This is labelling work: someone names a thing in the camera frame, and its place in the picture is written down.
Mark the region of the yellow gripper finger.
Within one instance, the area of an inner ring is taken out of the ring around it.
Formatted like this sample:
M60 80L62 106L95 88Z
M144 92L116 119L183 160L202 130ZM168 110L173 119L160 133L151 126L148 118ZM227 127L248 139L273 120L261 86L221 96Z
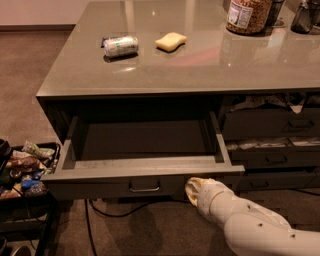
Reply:
M188 181L187 184L189 186L193 187L202 187L207 184L214 184L215 180L214 179L203 179L199 177L191 177Z
M185 185L185 193L193 206L198 205L199 186L194 183Z

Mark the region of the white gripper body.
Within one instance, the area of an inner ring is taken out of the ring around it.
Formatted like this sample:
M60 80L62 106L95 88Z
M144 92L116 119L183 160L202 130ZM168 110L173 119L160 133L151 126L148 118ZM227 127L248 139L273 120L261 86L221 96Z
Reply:
M199 187L197 208L204 217L225 217L233 196L232 190L215 180L214 184Z

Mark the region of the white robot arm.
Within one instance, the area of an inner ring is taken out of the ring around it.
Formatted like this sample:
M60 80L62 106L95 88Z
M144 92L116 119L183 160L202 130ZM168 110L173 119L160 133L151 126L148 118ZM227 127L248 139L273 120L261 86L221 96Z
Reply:
M235 195L215 179L191 177L185 192L216 223L237 256L320 256L320 233L297 230L278 213Z

